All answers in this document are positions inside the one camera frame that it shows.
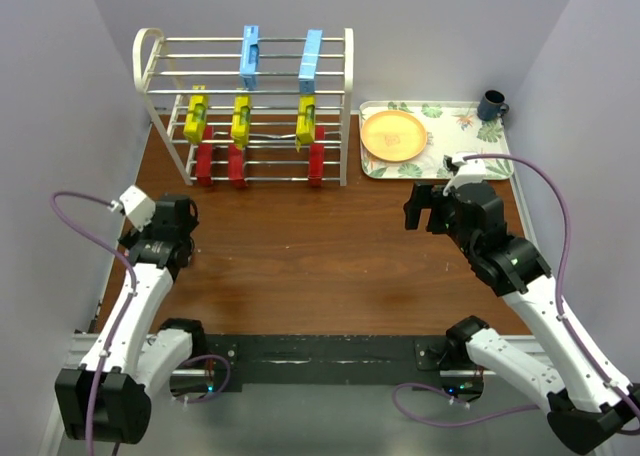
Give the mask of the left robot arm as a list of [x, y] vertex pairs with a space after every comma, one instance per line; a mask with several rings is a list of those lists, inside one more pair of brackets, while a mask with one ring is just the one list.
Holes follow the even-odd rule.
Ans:
[[201, 322], [167, 320], [147, 339], [155, 315], [195, 249], [196, 203], [186, 195], [149, 198], [136, 186], [108, 203], [131, 223], [115, 257], [126, 276], [110, 316], [74, 368], [62, 369], [55, 394], [66, 435], [95, 442], [136, 444], [145, 434], [154, 397], [172, 372], [200, 366], [207, 356]]

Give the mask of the yellow toothpaste box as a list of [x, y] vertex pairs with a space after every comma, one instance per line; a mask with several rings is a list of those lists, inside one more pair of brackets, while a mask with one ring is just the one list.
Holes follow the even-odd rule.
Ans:
[[231, 121], [231, 138], [235, 147], [244, 149], [249, 143], [251, 124], [251, 95], [238, 94], [234, 99]]
[[208, 95], [204, 93], [205, 85], [194, 85], [192, 89], [196, 90], [197, 94], [192, 94], [189, 98], [183, 135], [190, 144], [198, 145], [201, 143], [207, 127], [209, 102]]
[[315, 108], [316, 98], [313, 94], [300, 96], [295, 132], [295, 147], [297, 151], [302, 146], [312, 144], [315, 141]]

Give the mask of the red toothpaste box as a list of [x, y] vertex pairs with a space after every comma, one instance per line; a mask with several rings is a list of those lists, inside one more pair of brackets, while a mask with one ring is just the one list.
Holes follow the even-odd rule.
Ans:
[[315, 140], [309, 147], [308, 181], [311, 187], [320, 187], [324, 176], [325, 128], [315, 127]]
[[203, 133], [203, 139], [197, 147], [195, 156], [195, 177], [201, 187], [210, 187], [213, 184], [211, 166], [213, 161], [213, 144], [207, 143], [213, 136], [213, 127], [207, 126]]
[[228, 147], [228, 178], [231, 184], [237, 189], [246, 188], [248, 183], [244, 173], [244, 151], [235, 144]]

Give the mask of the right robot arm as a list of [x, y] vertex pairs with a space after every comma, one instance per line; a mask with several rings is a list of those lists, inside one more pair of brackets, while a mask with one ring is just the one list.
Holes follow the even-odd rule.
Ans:
[[475, 276], [532, 332], [547, 364], [507, 342], [476, 316], [446, 332], [445, 355], [459, 369], [473, 363], [495, 372], [544, 413], [555, 436], [587, 455], [629, 423], [639, 386], [606, 360], [568, 305], [555, 297], [551, 268], [529, 240], [509, 232], [504, 204], [486, 182], [453, 190], [417, 182], [404, 205], [405, 227], [423, 210], [432, 234], [451, 238]]

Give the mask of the blue toothpaste box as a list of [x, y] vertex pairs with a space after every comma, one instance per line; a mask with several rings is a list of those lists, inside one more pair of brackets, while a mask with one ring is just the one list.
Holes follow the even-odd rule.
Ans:
[[316, 88], [316, 72], [323, 39], [322, 29], [309, 29], [306, 35], [298, 72], [299, 92], [313, 94]]
[[253, 91], [257, 86], [257, 72], [259, 66], [259, 26], [245, 25], [241, 47], [239, 76], [243, 87]]

